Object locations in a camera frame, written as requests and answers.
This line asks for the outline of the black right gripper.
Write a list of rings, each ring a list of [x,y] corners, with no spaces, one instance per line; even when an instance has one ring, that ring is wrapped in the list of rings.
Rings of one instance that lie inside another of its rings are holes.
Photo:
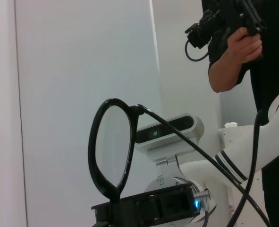
[[[92,206],[96,227],[152,227],[200,214],[190,183]]]

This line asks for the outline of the person's bare hand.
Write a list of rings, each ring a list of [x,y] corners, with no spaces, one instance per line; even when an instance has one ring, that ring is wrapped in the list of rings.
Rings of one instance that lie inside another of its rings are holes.
[[[246,27],[237,29],[227,40],[228,54],[237,63],[248,63],[262,54],[261,35],[249,35]]]

